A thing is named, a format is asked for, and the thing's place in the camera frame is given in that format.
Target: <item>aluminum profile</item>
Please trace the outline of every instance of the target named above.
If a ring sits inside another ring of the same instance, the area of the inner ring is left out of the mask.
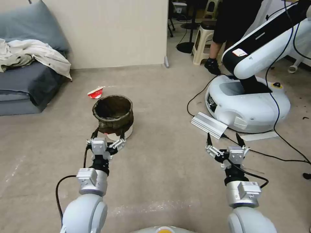
[[[202,129],[206,133],[210,133],[210,135],[217,139],[220,139],[228,127],[226,124],[211,118],[202,112],[198,112],[198,114],[192,118],[191,124]]]

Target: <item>plastic stool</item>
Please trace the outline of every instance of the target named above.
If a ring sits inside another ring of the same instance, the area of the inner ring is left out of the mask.
[[[206,45],[209,47],[209,45],[212,43],[215,23],[215,20],[203,21],[201,23],[194,46],[192,48],[193,64],[200,65],[202,60],[209,58],[210,54],[204,53],[204,49],[206,48]],[[219,64],[221,64],[221,56],[224,52],[224,47],[225,44],[223,44],[217,56]]]
[[[218,15],[218,7],[221,3],[222,0],[209,0],[205,8],[204,18],[211,16],[212,19],[216,19]]]

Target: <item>white blanket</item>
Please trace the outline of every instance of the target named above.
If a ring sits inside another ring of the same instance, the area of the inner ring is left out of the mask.
[[[39,40],[13,40],[6,43],[0,39],[0,72],[3,72],[2,65],[10,66],[19,62],[20,57],[25,54],[31,55],[43,65],[50,67],[57,73],[69,78],[70,62],[51,46]]]

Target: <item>gray sofa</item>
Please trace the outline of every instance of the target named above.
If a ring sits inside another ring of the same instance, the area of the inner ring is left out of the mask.
[[[7,42],[37,39],[62,54],[69,50],[57,21],[42,1],[0,14],[0,38]],[[0,72],[0,116],[42,112],[66,80],[37,61]]]

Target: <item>floor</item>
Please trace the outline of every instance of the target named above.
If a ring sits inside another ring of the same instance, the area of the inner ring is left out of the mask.
[[[231,209],[226,202],[225,174],[206,154],[206,134],[190,124],[186,111],[189,99],[212,75],[203,65],[194,66],[189,54],[175,49],[184,32],[178,26],[175,37],[168,38],[169,69],[150,65],[74,70],[74,81],[64,85],[41,114],[0,117],[0,232],[60,230],[55,185],[82,167],[86,140],[97,126],[91,112],[95,100],[86,94],[101,85],[105,96],[122,94],[134,105],[133,134],[110,163],[104,197],[109,211],[102,232],[127,233],[154,225],[228,232]],[[278,131],[311,159],[310,73],[299,69],[289,74],[289,65],[281,60],[269,74],[269,80],[284,85],[292,104]],[[207,112],[203,94],[191,103],[190,111]],[[227,134],[234,136],[230,130]],[[221,139],[214,140],[214,145],[226,148],[232,143]],[[285,159],[301,159],[280,138],[248,145]],[[311,183],[301,175],[310,172],[310,166],[249,153],[245,167],[270,180],[258,209],[278,232],[308,232]],[[61,184],[63,209],[79,196],[78,190],[74,178]]]

